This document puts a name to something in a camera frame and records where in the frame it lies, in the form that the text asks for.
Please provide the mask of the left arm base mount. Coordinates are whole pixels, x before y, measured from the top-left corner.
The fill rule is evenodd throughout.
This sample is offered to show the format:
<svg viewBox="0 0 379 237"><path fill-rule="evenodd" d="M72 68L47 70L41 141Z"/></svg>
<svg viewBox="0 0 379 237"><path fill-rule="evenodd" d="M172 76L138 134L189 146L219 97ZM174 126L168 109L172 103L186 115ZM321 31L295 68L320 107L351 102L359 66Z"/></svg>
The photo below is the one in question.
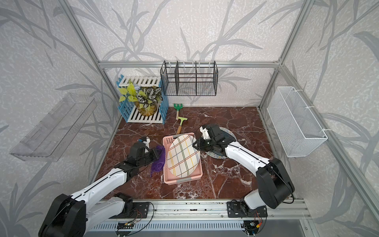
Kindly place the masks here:
<svg viewBox="0 0 379 237"><path fill-rule="evenodd" d="M149 202L135 202L133 197L123 193L117 193L114 195L114 198L115 197L119 197L125 201L125 205L122 212L118 215L112 216L111 219L124 218L139 220L147 218L150 207Z"/></svg>

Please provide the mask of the purple cloth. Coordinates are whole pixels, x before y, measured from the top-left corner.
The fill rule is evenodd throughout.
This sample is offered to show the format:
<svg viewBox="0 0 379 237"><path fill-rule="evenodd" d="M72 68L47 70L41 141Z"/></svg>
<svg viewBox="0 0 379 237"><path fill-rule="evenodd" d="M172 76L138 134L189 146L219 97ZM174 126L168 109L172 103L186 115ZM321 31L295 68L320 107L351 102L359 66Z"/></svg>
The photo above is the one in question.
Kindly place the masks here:
<svg viewBox="0 0 379 237"><path fill-rule="evenodd" d="M163 168L165 165L165 156L166 156L165 147L158 145L156 146L156 149L157 149L159 158L152 164L150 177L152 177L154 173L163 171Z"/></svg>

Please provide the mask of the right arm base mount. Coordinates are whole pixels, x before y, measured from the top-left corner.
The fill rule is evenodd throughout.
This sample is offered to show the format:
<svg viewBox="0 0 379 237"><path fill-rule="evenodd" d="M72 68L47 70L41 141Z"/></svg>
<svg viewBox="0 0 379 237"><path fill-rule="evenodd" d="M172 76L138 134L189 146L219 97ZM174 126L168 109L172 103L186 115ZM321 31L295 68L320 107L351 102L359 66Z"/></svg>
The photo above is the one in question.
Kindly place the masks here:
<svg viewBox="0 0 379 237"><path fill-rule="evenodd" d="M256 209L251 209L244 201L237 201L235 199L227 202L227 212L229 218L266 218L267 207L259 206Z"/></svg>

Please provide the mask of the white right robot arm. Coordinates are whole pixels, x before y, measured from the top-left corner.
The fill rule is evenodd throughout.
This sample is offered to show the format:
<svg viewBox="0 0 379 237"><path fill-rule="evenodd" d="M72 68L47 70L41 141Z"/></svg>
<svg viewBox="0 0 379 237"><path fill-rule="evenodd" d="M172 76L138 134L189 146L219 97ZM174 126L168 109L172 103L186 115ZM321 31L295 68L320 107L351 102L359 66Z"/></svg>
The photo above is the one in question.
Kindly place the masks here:
<svg viewBox="0 0 379 237"><path fill-rule="evenodd" d="M242 200L249 209L261 206L275 209L294 193L295 187L281 160L264 158L248 150L217 124L203 125L199 130L202 137L193 144L196 150L232 159L256 177L257 190Z"/></svg>

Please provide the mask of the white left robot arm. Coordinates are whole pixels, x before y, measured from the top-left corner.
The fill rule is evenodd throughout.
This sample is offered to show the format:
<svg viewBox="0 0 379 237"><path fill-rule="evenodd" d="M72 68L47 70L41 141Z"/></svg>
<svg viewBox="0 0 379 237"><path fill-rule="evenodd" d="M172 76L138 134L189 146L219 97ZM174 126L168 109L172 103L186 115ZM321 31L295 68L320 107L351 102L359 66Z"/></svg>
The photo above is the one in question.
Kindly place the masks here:
<svg viewBox="0 0 379 237"><path fill-rule="evenodd" d="M117 216L141 217L133 206L133 198L118 193L108 201L98 203L117 187L130 181L140 172L164 157L162 148L149 148L148 142L138 141L131 147L127 159L106 175L71 195L61 194L54 199L38 232L40 237L83 237L103 221Z"/></svg>

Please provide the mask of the plaid striped white plate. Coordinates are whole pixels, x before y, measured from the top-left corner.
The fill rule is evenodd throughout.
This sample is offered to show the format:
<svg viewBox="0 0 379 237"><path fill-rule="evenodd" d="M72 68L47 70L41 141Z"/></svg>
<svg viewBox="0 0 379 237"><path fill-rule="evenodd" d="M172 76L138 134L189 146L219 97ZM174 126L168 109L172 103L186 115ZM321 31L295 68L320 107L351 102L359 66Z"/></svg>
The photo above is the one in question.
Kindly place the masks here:
<svg viewBox="0 0 379 237"><path fill-rule="evenodd" d="M182 134L174 139L168 148L166 165L175 177L190 176L200 162L200 151L193 147L196 138L190 134Z"/></svg>

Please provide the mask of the colourful squiggle round plate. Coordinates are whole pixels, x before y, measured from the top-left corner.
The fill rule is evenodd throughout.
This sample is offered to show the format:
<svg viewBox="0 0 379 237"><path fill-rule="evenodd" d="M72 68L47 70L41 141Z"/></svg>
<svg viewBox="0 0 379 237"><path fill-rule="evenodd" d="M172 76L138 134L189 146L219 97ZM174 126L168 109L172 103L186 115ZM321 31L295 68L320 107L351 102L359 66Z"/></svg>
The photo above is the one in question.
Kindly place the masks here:
<svg viewBox="0 0 379 237"><path fill-rule="evenodd" d="M210 124L206 127L208 136L210 137L211 147L206 154L216 159L226 159L225 148L230 143L236 141L235 135L227 128L220 127L216 124Z"/></svg>

